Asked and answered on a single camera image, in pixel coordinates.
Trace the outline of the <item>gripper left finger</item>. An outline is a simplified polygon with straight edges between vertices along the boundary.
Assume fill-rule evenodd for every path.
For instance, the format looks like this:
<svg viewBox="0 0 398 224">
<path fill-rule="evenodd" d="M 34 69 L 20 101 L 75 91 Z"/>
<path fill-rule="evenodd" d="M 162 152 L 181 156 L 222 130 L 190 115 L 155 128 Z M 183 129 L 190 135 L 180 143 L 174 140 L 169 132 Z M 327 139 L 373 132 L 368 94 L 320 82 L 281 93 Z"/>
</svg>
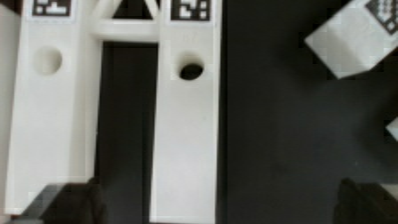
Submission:
<svg viewBox="0 0 398 224">
<path fill-rule="evenodd" d="M 109 224 L 100 180 L 48 185 L 7 224 Z"/>
</svg>

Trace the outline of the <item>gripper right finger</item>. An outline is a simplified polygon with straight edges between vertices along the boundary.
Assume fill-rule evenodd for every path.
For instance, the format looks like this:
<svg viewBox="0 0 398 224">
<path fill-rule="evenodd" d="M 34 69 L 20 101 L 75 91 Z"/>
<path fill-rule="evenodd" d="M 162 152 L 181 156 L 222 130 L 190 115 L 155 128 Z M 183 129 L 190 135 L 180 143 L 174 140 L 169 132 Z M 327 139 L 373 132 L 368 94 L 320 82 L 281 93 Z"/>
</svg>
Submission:
<svg viewBox="0 0 398 224">
<path fill-rule="evenodd" d="M 398 224 L 398 183 L 341 180 L 334 224 Z"/>
</svg>

